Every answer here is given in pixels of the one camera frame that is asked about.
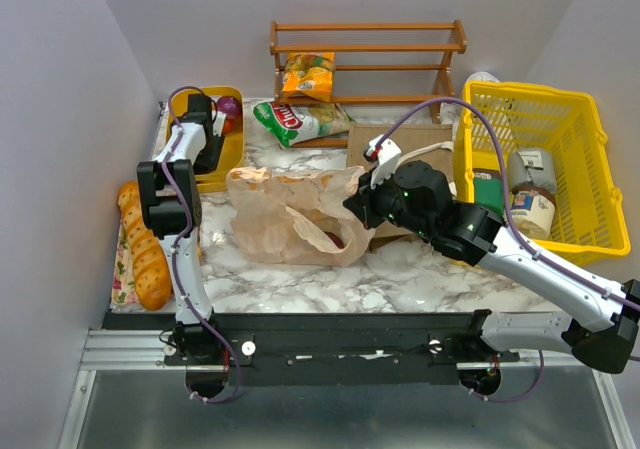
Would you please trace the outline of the grey wrapped package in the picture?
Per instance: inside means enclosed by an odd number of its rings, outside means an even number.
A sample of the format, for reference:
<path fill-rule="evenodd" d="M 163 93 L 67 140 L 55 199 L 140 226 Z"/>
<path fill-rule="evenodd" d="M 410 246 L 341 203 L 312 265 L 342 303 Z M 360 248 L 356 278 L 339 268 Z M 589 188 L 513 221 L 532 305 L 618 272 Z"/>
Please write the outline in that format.
<path fill-rule="evenodd" d="M 540 147 L 527 147 L 512 152 L 507 160 L 507 177 L 511 190 L 533 185 L 551 194 L 557 192 L 557 179 L 552 155 Z"/>

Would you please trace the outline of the orange tomato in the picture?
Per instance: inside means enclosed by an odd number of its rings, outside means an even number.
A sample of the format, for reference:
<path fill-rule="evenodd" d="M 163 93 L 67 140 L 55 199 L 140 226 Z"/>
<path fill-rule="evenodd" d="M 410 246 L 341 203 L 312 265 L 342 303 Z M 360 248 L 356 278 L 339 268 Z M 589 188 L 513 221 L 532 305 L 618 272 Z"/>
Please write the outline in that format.
<path fill-rule="evenodd" d="M 235 128 L 235 123 L 235 118 L 226 118 L 223 124 L 222 133 L 224 135 L 231 133 Z"/>

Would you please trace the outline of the yellow plastic bin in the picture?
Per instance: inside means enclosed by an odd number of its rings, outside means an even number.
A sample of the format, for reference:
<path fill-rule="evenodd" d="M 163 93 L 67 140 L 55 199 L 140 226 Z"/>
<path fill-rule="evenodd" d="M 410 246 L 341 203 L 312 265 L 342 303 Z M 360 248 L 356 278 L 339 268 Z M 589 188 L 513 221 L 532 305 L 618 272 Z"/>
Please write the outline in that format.
<path fill-rule="evenodd" d="M 240 91 L 232 86 L 182 86 L 175 89 L 167 102 L 168 122 L 165 126 L 165 141 L 173 141 L 173 132 L 180 126 L 188 131 L 198 128 L 200 134 L 197 140 L 203 147 L 194 155 L 195 161 L 206 142 L 214 134 L 222 133 L 223 124 L 227 118 L 217 110 L 217 99 L 221 96 L 237 98 L 243 107 L 243 97 Z M 230 170 L 242 165 L 245 152 L 244 110 L 242 115 L 235 118 L 234 130 L 224 135 L 225 141 L 221 158 L 216 171 L 211 173 L 196 173 L 195 180 L 201 193 L 221 192 L 227 189 L 226 177 Z"/>

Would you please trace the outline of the green box in basket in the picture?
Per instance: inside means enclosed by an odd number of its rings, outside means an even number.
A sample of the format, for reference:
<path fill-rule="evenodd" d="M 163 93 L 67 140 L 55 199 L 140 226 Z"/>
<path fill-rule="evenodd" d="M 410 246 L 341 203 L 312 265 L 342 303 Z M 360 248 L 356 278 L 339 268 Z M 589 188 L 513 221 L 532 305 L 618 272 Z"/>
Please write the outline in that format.
<path fill-rule="evenodd" d="M 487 168 L 475 168 L 473 186 L 476 203 L 496 214 L 504 214 L 504 184 L 500 172 Z"/>

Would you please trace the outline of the yellow mesh basket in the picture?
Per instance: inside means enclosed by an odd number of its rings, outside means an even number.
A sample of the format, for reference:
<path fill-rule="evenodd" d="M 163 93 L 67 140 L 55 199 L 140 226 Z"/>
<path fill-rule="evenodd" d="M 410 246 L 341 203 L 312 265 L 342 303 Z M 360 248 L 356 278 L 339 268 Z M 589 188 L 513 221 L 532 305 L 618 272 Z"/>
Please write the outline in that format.
<path fill-rule="evenodd" d="M 579 266 L 630 253 L 623 195 L 612 178 L 608 137 L 591 95 L 523 82 L 471 81 L 462 96 L 494 130 L 462 110 L 453 154 L 460 200 L 475 198 L 475 168 L 499 170 L 512 152 L 540 147 L 552 155 L 558 190 L 551 234 L 539 245 Z"/>

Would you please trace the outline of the green white Chulz chips bag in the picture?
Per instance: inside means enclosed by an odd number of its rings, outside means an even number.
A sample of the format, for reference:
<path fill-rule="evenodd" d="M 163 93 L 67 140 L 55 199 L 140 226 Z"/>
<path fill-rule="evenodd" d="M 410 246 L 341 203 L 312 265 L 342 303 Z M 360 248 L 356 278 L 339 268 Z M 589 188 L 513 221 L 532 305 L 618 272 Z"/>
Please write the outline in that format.
<path fill-rule="evenodd" d="M 290 105 L 262 102 L 253 108 L 253 115 L 285 148 L 348 132 L 353 125 L 353 119 L 334 103 Z"/>

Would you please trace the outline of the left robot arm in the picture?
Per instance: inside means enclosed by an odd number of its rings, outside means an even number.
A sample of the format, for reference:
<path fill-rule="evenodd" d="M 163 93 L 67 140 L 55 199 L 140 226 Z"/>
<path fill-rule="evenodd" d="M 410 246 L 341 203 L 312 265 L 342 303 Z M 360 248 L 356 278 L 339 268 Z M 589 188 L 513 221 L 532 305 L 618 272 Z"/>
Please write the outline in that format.
<path fill-rule="evenodd" d="M 207 299 L 198 256 L 202 221 L 196 175 L 217 169 L 225 136 L 225 116 L 214 97 L 195 86 L 184 86 L 187 108 L 182 115 L 167 108 L 173 118 L 168 142 L 151 161 L 137 166 L 137 182 L 145 226 L 158 238 L 164 252 L 176 299 L 171 345 L 176 354 L 199 361 L 224 359 L 229 343 L 219 334 L 213 307 Z"/>

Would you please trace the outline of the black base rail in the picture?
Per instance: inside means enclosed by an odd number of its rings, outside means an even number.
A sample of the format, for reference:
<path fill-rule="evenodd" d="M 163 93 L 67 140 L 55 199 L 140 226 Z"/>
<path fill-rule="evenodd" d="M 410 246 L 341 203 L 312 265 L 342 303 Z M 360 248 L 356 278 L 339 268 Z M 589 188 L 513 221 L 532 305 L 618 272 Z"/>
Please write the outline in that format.
<path fill-rule="evenodd" d="M 107 314 L 107 330 L 159 330 L 163 362 L 186 371 L 189 387 L 213 393 L 263 386 L 488 382 L 496 362 L 516 362 L 480 338 L 488 311 L 473 313 L 233 314 L 207 329 L 171 314 Z"/>

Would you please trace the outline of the burlap tote bag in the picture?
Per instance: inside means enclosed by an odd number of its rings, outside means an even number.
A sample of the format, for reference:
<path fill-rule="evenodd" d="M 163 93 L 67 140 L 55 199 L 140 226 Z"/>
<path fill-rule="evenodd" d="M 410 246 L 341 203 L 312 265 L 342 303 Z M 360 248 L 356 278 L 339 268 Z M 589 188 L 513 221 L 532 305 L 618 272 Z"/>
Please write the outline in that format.
<path fill-rule="evenodd" d="M 349 131 L 346 166 L 371 167 L 363 152 L 370 140 L 384 134 L 390 125 L 355 123 Z M 400 148 L 403 162 L 422 160 L 446 176 L 447 183 L 456 196 L 453 177 L 453 125 L 452 124 L 407 124 L 400 126 L 390 137 Z M 369 251 L 375 252 L 393 241 L 409 237 L 409 232 L 385 222 L 376 229 L 369 244 Z"/>

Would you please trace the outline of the orange plastic grocery bag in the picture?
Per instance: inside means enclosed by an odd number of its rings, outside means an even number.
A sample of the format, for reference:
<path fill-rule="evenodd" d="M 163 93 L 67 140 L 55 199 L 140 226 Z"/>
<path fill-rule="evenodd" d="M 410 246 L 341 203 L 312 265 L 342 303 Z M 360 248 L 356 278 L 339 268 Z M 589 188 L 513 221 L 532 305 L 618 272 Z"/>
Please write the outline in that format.
<path fill-rule="evenodd" d="M 236 216 L 231 228 L 244 256 L 259 263 L 348 266 L 369 248 L 375 231 L 343 207 L 355 194 L 361 166 L 275 174 L 241 167 L 227 175 Z M 324 234 L 345 244 L 337 248 Z"/>

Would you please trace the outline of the yellow chips bag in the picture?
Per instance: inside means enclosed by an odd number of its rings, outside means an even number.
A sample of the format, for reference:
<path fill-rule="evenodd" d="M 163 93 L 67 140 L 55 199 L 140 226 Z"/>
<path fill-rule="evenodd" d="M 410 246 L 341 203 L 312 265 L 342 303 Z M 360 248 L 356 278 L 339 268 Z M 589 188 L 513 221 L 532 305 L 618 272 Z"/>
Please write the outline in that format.
<path fill-rule="evenodd" d="M 290 52 L 284 69 L 282 94 L 329 102 L 334 73 L 334 52 Z"/>

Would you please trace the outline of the wooden shelf rack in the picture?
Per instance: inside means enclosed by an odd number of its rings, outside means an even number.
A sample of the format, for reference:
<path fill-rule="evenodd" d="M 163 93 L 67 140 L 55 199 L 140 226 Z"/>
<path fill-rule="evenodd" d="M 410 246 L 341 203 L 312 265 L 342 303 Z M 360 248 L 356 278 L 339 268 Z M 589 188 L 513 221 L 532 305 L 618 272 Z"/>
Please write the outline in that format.
<path fill-rule="evenodd" d="M 345 109 L 414 105 L 455 93 L 453 57 L 468 39 L 463 23 L 281 23 L 270 25 L 275 61 L 274 101 L 309 105 L 306 95 L 282 93 L 286 59 L 293 52 L 335 54 L 331 101 Z"/>

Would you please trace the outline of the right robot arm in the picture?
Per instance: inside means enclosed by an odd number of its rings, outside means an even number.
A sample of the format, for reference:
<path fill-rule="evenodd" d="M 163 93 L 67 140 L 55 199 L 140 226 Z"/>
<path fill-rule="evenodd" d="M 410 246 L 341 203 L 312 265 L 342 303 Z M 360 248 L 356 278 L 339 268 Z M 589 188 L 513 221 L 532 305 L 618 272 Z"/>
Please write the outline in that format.
<path fill-rule="evenodd" d="M 502 216 L 453 198 L 445 175 L 423 161 L 376 182 L 358 179 L 343 202 L 368 229 L 388 222 L 443 256 L 503 275 L 556 306 L 550 313 L 491 312 L 478 337 L 496 351 L 566 353 L 609 374 L 625 369 L 639 332 L 639 283 L 590 273 L 525 239 Z"/>

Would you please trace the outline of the brown labelled jar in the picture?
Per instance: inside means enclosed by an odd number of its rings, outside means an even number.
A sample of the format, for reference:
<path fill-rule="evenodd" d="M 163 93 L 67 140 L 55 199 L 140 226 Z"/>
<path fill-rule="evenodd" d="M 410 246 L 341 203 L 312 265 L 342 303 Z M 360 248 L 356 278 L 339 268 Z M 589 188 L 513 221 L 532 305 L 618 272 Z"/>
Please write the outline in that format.
<path fill-rule="evenodd" d="M 548 238 L 555 211 L 555 196 L 544 188 L 523 184 L 512 191 L 510 214 L 517 229 L 527 237 Z"/>

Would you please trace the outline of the long baguette bread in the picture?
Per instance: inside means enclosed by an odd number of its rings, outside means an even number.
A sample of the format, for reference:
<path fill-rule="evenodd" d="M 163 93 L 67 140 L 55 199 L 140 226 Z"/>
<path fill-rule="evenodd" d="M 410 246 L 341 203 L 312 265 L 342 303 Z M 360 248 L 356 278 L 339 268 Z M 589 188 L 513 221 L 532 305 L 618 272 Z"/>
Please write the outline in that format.
<path fill-rule="evenodd" d="M 117 203 L 132 256 L 135 293 L 144 309 L 160 310 L 173 294 L 172 280 L 160 242 L 144 223 L 136 181 L 121 186 Z"/>

